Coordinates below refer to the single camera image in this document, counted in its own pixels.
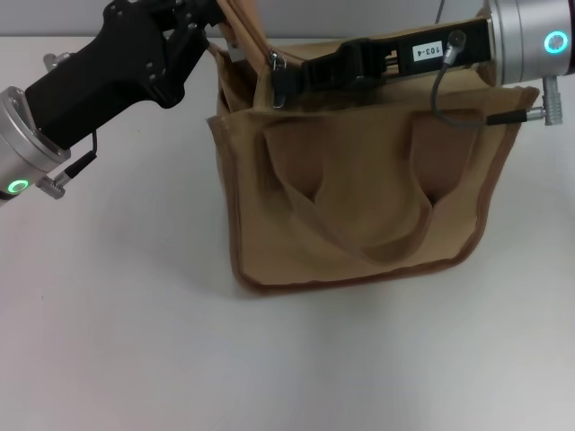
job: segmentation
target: white table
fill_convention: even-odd
[[[0,88],[88,41],[0,39]],[[32,189],[0,211],[0,429],[575,429],[575,78],[561,85],[566,124],[522,130],[466,263],[254,299],[229,266],[205,56],[180,106],[100,130],[64,199]]]

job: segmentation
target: bag handle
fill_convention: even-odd
[[[450,115],[461,119],[479,116],[475,111],[458,111]],[[320,182],[318,175],[315,175],[316,178],[306,180],[300,178],[298,184],[300,187],[295,186],[295,181],[290,178],[293,177],[290,169],[295,169],[297,166],[297,173],[301,177],[307,171],[302,163],[314,164],[317,168],[322,162],[322,156],[317,151],[307,153],[308,159],[311,160],[302,162],[301,158],[297,159],[297,150],[293,154],[289,153],[293,149],[293,146],[290,146],[284,149],[278,148],[271,158],[275,173],[284,186],[293,212],[299,220],[327,242],[348,254],[377,265],[388,265],[409,258],[423,244],[433,221],[434,206],[440,205],[440,201],[461,183],[478,133],[477,129],[452,128],[427,113],[416,114],[413,117],[406,162],[409,164],[412,189],[419,205],[419,216],[407,234],[377,246],[354,244],[325,221],[313,200],[301,190],[305,189],[305,183],[318,184]]]

